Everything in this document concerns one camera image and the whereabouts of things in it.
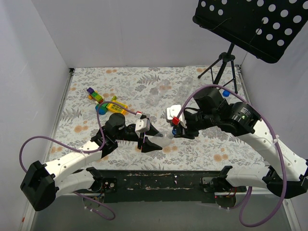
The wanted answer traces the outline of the clear bottle blue label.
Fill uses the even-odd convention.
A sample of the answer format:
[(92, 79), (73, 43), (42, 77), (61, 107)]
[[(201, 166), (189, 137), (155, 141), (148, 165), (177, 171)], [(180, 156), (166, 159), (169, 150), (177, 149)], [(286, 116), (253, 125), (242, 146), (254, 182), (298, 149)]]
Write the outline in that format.
[(223, 93), (222, 93), (222, 95), (223, 95), (224, 97), (229, 97), (230, 92), (227, 91), (227, 90), (224, 90)]

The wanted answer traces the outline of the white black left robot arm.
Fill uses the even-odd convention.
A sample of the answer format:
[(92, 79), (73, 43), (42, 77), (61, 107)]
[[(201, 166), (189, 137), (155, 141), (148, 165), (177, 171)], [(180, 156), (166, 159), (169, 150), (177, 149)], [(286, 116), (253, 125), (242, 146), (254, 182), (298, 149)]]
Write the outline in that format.
[(43, 164), (40, 161), (32, 163), (20, 188), (35, 211), (47, 208), (57, 197), (67, 193), (101, 192), (105, 177), (88, 164), (112, 153), (118, 148), (118, 141), (137, 142), (143, 153), (160, 150), (161, 147), (148, 138), (158, 133), (145, 115), (139, 114), (136, 123), (126, 125), (125, 116), (114, 113), (79, 149)]

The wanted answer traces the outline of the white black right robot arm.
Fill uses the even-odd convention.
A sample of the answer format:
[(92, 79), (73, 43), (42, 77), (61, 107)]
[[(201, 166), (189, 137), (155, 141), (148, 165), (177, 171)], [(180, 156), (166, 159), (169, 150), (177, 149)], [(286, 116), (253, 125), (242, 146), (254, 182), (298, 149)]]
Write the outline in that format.
[(228, 103), (218, 89), (202, 89), (194, 95), (198, 108), (167, 108), (167, 121), (176, 130), (176, 138), (194, 139), (199, 131), (218, 127), (251, 146), (269, 164), (257, 170), (225, 166), (213, 179), (206, 178), (202, 186), (207, 192), (226, 192), (235, 187), (266, 188), (281, 196), (286, 179), (286, 199), (308, 191), (308, 162), (295, 154), (265, 123), (265, 119), (249, 104)]

